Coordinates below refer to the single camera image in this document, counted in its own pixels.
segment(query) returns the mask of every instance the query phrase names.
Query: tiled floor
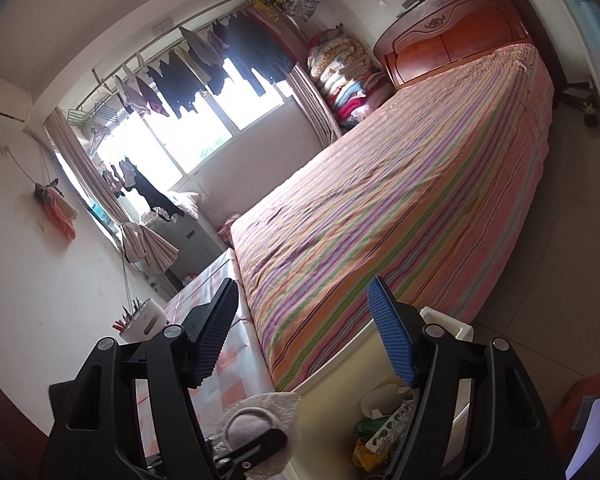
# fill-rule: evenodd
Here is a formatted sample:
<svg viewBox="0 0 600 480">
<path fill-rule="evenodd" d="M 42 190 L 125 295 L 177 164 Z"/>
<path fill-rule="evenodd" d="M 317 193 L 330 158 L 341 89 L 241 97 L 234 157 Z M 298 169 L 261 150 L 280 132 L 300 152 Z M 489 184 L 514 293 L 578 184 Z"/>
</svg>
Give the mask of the tiled floor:
<svg viewBox="0 0 600 480">
<path fill-rule="evenodd" d="M 600 372 L 600 126 L 555 110 L 550 152 L 518 243 L 472 324 L 503 335 L 549 414 L 579 378 Z"/>
</svg>

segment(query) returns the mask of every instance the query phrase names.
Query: wooden headboard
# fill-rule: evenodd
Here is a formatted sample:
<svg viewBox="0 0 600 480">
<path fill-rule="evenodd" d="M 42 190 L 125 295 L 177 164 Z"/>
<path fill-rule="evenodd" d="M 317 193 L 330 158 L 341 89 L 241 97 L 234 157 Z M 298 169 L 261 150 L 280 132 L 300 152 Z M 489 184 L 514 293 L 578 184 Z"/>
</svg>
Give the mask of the wooden headboard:
<svg viewBox="0 0 600 480">
<path fill-rule="evenodd" d="M 560 60 L 528 0 L 423 0 L 384 32 L 374 55 L 401 88 L 514 43 L 533 43 L 556 91 L 565 88 Z"/>
</svg>

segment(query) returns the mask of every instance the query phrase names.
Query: wire basket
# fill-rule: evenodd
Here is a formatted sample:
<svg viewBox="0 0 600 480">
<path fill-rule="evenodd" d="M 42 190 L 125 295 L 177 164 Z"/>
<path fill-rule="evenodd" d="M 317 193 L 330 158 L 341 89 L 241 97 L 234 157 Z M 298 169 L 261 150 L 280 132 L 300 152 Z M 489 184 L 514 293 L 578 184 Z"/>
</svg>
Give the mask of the wire basket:
<svg viewBox="0 0 600 480">
<path fill-rule="evenodd" d="M 93 126 L 93 114 L 83 110 L 71 108 L 66 115 L 66 120 L 72 126 L 81 126 L 90 130 Z"/>
<path fill-rule="evenodd" d="M 107 99 L 100 101 L 93 107 L 93 114 L 96 117 L 104 119 L 107 122 L 113 121 L 116 124 L 118 124 L 118 114 L 113 108 L 108 107 L 105 104 L 107 102 Z"/>
</svg>

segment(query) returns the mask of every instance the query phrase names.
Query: white box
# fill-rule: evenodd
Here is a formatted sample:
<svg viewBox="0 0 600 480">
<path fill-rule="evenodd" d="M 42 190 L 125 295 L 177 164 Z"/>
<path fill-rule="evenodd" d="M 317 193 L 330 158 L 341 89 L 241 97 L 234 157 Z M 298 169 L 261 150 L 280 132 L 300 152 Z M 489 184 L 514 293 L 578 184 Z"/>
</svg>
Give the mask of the white box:
<svg viewBox="0 0 600 480">
<path fill-rule="evenodd" d="M 456 338 L 471 341 L 474 329 L 432 308 L 420 312 Z M 342 350 L 294 391 L 300 394 L 298 426 L 302 439 L 284 470 L 287 480 L 358 480 L 364 470 L 351 463 L 353 427 L 364 418 L 360 399 L 376 386 L 403 381 L 389 362 L 378 329 L 370 321 Z M 469 412 L 471 380 L 460 381 L 458 401 L 445 457 L 462 449 Z"/>
</svg>

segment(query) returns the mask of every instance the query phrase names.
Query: window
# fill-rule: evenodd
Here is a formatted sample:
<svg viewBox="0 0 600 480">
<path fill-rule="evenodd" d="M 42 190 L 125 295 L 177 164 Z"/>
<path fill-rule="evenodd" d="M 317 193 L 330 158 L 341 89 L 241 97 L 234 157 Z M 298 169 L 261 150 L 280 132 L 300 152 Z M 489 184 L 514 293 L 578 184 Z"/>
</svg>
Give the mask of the window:
<svg viewBox="0 0 600 480">
<path fill-rule="evenodd" d="M 265 94 L 258 96 L 231 60 L 225 60 L 224 69 L 231 79 L 224 82 L 219 96 L 199 92 L 194 102 L 197 113 L 181 108 L 182 118 L 176 118 L 158 92 L 170 117 L 131 114 L 102 141 L 97 155 L 108 168 L 112 164 L 117 168 L 128 156 L 156 189 L 166 193 L 233 135 L 293 95 L 286 81 L 274 86 L 254 71 L 265 89 Z M 121 202 L 136 220 L 149 211 L 146 200 L 135 189 L 123 193 Z"/>
<path fill-rule="evenodd" d="M 231 79 L 224 82 L 224 88 L 221 94 L 216 96 L 216 101 L 241 130 L 282 104 L 281 95 L 256 71 L 253 73 L 266 92 L 260 97 L 240 76 L 230 59 L 224 60 L 223 67 Z"/>
<path fill-rule="evenodd" d="M 227 127 L 200 94 L 196 95 L 194 106 L 198 113 L 183 110 L 181 119 L 160 114 L 146 117 L 155 135 L 186 173 L 231 139 Z"/>
</svg>

